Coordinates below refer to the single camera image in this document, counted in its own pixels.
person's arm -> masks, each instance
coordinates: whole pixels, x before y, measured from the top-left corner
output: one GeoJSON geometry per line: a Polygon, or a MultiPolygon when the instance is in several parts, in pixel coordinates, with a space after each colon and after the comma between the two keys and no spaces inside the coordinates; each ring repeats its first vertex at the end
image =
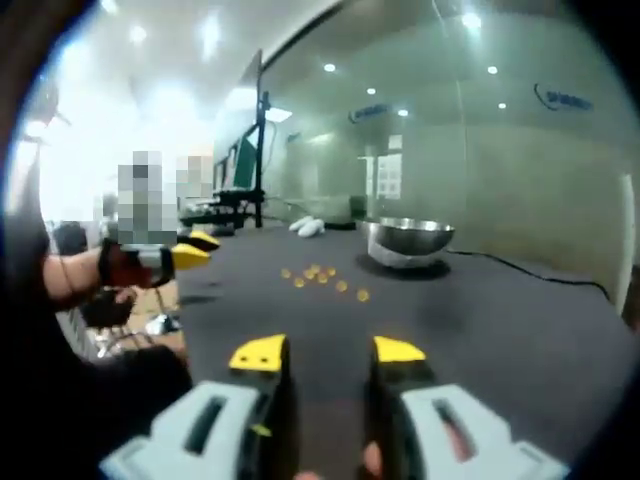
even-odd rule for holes
{"type": "MultiPolygon", "coordinates": [[[[44,284],[58,310],[77,306],[100,289],[100,251],[100,248],[95,248],[70,257],[49,255],[45,258],[42,269],[44,284]]],[[[109,251],[109,271],[114,287],[149,287],[151,281],[150,271],[132,266],[117,246],[109,251]]]]}

metal bowl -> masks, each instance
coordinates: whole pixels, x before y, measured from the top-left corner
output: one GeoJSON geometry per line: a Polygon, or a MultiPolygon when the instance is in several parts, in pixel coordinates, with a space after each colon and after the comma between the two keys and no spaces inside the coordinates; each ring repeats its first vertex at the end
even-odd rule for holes
{"type": "Polygon", "coordinates": [[[438,252],[451,242],[455,233],[455,228],[444,223],[392,217],[364,221],[363,229],[368,240],[406,256],[438,252]]]}

black table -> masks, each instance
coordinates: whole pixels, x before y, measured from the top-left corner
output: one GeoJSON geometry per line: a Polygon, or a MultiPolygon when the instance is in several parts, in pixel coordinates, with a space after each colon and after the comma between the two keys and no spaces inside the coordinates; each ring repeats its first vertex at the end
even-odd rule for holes
{"type": "Polygon", "coordinates": [[[284,228],[223,239],[205,268],[178,277],[196,380],[224,380],[236,347],[291,340],[301,468],[349,478],[363,442],[362,386],[373,335],[422,348],[444,383],[458,383],[510,422],[514,437],[571,462],[619,399],[638,340],[593,286],[545,282],[484,257],[447,254],[429,275],[398,276],[365,255],[358,232],[300,239],[284,228]],[[295,288],[311,264],[330,284],[295,288]],[[348,290],[339,293],[336,281],[348,290]],[[366,303],[356,289],[370,293],[366,303]]]}

wrist strap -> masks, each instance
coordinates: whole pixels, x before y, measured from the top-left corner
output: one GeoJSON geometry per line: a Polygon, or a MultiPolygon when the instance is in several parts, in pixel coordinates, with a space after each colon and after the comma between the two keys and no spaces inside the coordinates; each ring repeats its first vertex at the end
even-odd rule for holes
{"type": "Polygon", "coordinates": [[[100,276],[100,283],[106,287],[113,286],[109,254],[115,245],[118,245],[118,242],[114,242],[109,238],[104,238],[102,240],[102,248],[100,250],[100,257],[98,258],[98,275],[100,276]]]}

glass wall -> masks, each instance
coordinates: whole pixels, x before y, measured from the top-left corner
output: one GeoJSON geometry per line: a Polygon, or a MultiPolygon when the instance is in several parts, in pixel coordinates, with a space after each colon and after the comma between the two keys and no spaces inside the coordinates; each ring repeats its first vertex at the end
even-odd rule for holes
{"type": "Polygon", "coordinates": [[[274,106],[292,115],[265,184],[319,215],[347,198],[369,217],[447,222],[456,248],[626,291],[632,102],[562,2],[501,5],[347,3],[266,72],[274,106]]]}

